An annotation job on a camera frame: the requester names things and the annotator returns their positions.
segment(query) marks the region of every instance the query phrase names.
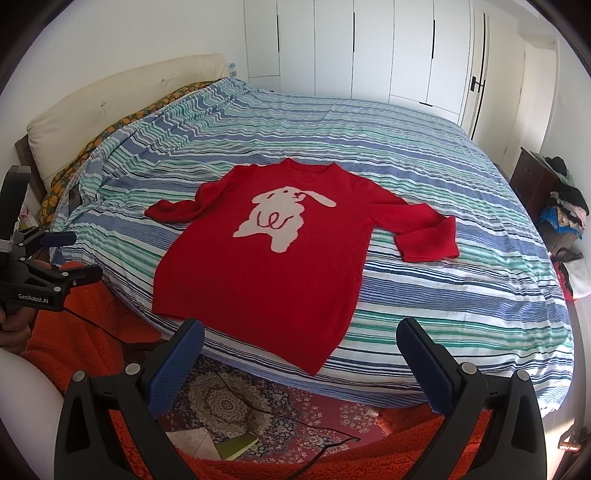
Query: black clamp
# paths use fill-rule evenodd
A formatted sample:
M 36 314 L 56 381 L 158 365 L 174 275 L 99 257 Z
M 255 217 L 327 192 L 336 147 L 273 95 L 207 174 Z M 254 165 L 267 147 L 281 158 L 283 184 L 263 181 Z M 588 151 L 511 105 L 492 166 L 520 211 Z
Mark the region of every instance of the black clamp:
M 0 307 L 7 313 L 21 306 L 59 312 L 70 289 L 99 281 L 102 269 L 89 265 L 55 271 L 29 260 L 42 247 L 76 242 L 73 232 L 14 232 L 30 176 L 29 167 L 12 166 L 0 191 Z
M 55 479 L 137 480 L 113 432 L 108 410 L 120 410 L 154 480 L 195 480 L 154 420 L 167 411 L 203 345 L 203 326 L 186 320 L 143 367 L 131 364 L 110 377 L 74 374 L 66 392 L 57 434 Z M 529 375 L 511 378 L 458 364 L 434 343 L 415 319 L 396 331 L 398 347 L 445 421 L 405 480 L 444 480 L 460 458 L 483 408 L 493 410 L 485 436 L 464 480 L 544 480 L 544 430 Z M 158 405 L 154 399 L 160 398 Z

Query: human hand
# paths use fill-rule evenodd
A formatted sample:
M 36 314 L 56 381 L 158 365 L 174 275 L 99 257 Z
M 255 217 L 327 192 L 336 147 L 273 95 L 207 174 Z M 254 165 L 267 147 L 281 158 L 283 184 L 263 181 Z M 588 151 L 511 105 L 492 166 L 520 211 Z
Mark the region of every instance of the human hand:
M 50 264 L 35 260 L 40 267 L 51 268 Z M 35 318 L 35 309 L 21 307 L 15 313 L 6 315 L 0 307 L 0 348 L 16 353 L 22 353 L 29 338 L 31 338 L 31 322 Z

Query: black cable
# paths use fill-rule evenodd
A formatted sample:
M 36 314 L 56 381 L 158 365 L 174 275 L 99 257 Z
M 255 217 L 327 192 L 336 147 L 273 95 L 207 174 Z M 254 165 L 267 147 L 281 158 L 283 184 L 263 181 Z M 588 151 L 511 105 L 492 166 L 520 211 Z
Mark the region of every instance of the black cable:
M 292 473 L 285 480 L 293 480 L 297 476 L 300 476 L 302 473 L 304 473 L 306 470 L 308 470 L 308 468 L 310 468 L 312 465 L 314 465 L 318 461 L 318 459 L 320 459 L 320 457 L 324 455 L 324 453 L 326 452 L 326 450 L 328 450 L 329 448 L 332 448 L 332 447 L 338 447 L 340 445 L 343 445 L 344 443 L 346 443 L 346 442 L 348 442 L 350 440 L 353 440 L 353 438 L 354 437 L 348 438 L 348 439 L 343 440 L 342 442 L 339 442 L 339 443 L 329 443 L 328 445 L 324 445 L 322 447 L 322 450 L 319 451 L 312 460 L 310 460 L 307 464 L 305 464 L 297 472 Z
M 342 432 L 341 430 L 332 429 L 332 428 L 329 428 L 329 427 L 321 427 L 321 426 L 319 427 L 319 426 L 316 426 L 316 425 L 309 425 L 309 424 L 307 424 L 307 423 L 304 423 L 304 422 L 302 422 L 302 421 L 299 421 L 299 420 L 295 420 L 295 419 L 292 419 L 292 418 L 286 417 L 285 415 L 281 415 L 281 414 L 278 414 L 278 413 L 273 413 L 273 412 L 271 412 L 271 411 L 265 411 L 265 410 L 261 410 L 260 408 L 257 408 L 257 407 L 255 407 L 255 406 L 254 406 L 254 405 L 252 405 L 252 404 L 251 404 L 249 401 L 247 401 L 245 398 L 241 397 L 241 396 L 240 396 L 240 395 L 238 395 L 236 392 L 234 392 L 234 390 L 233 390 L 233 389 L 231 389 L 230 385 L 228 385 L 228 384 L 226 383 L 226 381 L 225 381 L 225 380 L 222 378 L 222 376 L 219 374 L 219 372 L 216 372 L 216 375 L 217 375 L 217 376 L 219 377 L 219 379 L 220 379 L 220 380 L 223 382 L 223 384 L 224 384 L 224 385 L 226 385 L 226 388 L 228 389 L 228 391 L 229 391 L 229 392 L 230 392 L 232 395 L 234 395 L 234 396 L 235 396 L 235 397 L 236 397 L 238 400 L 241 400 L 241 401 L 242 401 L 242 402 L 243 402 L 243 403 L 244 403 L 244 404 L 245 404 L 247 407 L 249 407 L 249 408 L 251 408 L 251 409 L 253 409 L 253 410 L 256 410 L 256 411 L 258 411 L 258 412 L 260 412 L 260 413 L 265 413 L 265 414 L 267 414 L 267 415 L 272 415 L 272 416 L 274 416 L 274 417 L 279 417 L 279 418 L 282 418 L 282 419 L 291 420 L 291 421 L 294 421 L 294 422 L 296 422 L 296 423 L 299 423 L 300 425 L 305 425 L 306 427 L 311 427 L 311 428 L 313 428 L 313 429 L 317 429 L 317 430 L 331 430 L 332 432 L 341 433 L 342 435 L 346 435 L 347 437 L 349 437 L 349 438 L 347 438 L 347 439 L 345 439 L 345 440 L 343 440 L 343 441 L 341 441 L 341 442 L 337 442 L 337 443 L 329 443 L 328 445 L 324 445 L 324 446 L 323 446 L 323 447 L 320 449 L 320 451 L 319 451 L 319 452 L 316 454 L 316 456 L 315 456 L 315 457 L 314 457 L 312 460 L 310 460 L 310 461 L 309 461 L 307 464 L 305 464 L 305 465 L 304 465 L 302 468 L 300 468 L 298 471 L 296 471 L 296 472 L 292 473 L 292 474 L 291 474 L 289 477 L 287 477 L 285 480 L 293 480 L 294 478 L 296 478 L 296 477 L 300 476 L 302 473 L 304 473 L 306 470 L 308 470 L 308 468 L 310 468 L 312 465 L 314 465 L 314 464 L 315 464 L 315 463 L 316 463 L 316 462 L 317 462 L 317 461 L 320 459 L 320 457 L 322 457 L 322 456 L 324 455 L 324 453 L 326 452 L 326 450 L 328 450 L 329 448 L 332 448 L 332 447 L 338 447 L 338 446 L 340 446 L 340 445 L 344 445 L 345 443 L 349 442 L 350 440 L 354 440 L 354 441 L 356 441 L 356 442 L 358 442 L 358 441 L 360 441 L 360 440 L 361 440 L 361 438 L 360 438 L 360 437 L 355 437 L 355 436 L 353 436 L 353 435 L 350 435 L 349 433 Z
M 79 318 L 80 320 L 82 320 L 83 322 L 89 323 L 90 325 L 92 325 L 95 328 L 98 328 L 99 330 L 102 330 L 104 333 L 106 333 L 107 335 L 109 335 L 113 340 L 117 340 L 120 343 L 123 343 L 124 345 L 127 345 L 127 342 L 124 342 L 123 340 L 117 338 L 115 335 L 113 335 L 112 333 L 108 332 L 107 330 L 105 330 L 103 327 L 101 327 L 100 325 L 97 325 L 95 322 L 84 318 L 82 315 L 78 315 L 76 312 L 73 312 L 72 310 L 70 310 L 67 307 L 64 307 L 64 310 L 70 314 L 72 314 L 74 317 Z

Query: blue gripper pad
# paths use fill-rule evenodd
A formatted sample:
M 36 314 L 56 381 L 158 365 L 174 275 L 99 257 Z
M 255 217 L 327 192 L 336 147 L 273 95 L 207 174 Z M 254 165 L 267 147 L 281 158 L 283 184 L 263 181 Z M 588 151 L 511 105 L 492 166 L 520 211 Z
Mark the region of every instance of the blue gripper pad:
M 431 409 L 446 417 L 451 415 L 455 397 L 453 381 L 440 365 L 435 352 L 431 351 L 406 319 L 396 328 L 396 343 Z
M 48 232 L 39 242 L 42 247 L 65 247 L 76 243 L 76 234 L 74 232 Z
M 170 410 L 174 398 L 201 353 L 204 341 L 203 325 L 195 320 L 163 360 L 148 384 L 146 405 L 153 417 Z

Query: pile of clothes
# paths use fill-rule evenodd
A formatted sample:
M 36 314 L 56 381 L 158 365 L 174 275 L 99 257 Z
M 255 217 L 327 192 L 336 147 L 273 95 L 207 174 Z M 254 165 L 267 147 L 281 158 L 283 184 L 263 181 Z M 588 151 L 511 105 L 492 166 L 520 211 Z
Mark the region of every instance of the pile of clothes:
M 540 214 L 540 222 L 548 222 L 558 233 L 574 233 L 579 238 L 585 230 L 589 207 L 580 190 L 574 186 L 564 160 L 560 157 L 545 158 L 561 180 L 556 192 L 551 192 L 546 208 Z
M 565 300 L 582 299 L 591 294 L 591 279 L 583 254 L 561 248 L 552 257 L 552 263 Z

